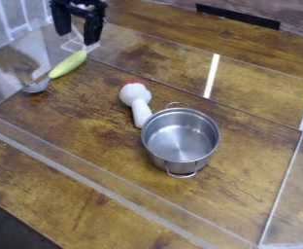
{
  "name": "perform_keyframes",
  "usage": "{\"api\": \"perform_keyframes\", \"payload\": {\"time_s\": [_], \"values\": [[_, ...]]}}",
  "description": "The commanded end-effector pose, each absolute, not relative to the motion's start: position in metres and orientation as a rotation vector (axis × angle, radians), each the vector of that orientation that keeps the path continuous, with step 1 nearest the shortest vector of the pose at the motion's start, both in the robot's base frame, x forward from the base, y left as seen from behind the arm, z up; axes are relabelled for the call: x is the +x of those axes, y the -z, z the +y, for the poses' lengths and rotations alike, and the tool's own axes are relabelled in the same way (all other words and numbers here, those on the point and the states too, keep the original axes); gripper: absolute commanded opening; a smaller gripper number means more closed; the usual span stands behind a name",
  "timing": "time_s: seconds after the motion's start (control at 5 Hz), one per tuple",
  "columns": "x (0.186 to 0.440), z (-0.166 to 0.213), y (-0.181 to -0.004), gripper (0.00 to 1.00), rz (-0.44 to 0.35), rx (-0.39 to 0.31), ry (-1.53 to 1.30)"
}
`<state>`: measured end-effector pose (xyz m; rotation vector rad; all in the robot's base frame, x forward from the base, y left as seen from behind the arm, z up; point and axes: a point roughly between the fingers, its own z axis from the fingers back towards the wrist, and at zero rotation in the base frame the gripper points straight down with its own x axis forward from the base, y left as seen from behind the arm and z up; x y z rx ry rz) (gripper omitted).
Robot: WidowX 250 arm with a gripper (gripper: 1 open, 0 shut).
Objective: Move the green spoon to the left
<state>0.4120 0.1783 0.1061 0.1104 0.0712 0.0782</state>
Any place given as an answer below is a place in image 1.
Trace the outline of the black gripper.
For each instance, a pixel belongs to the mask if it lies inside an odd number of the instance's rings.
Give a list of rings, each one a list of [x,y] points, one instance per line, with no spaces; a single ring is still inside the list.
[[[107,8],[105,0],[49,0],[55,31],[59,36],[71,32],[71,15],[85,17],[83,44],[99,41],[103,16]]]

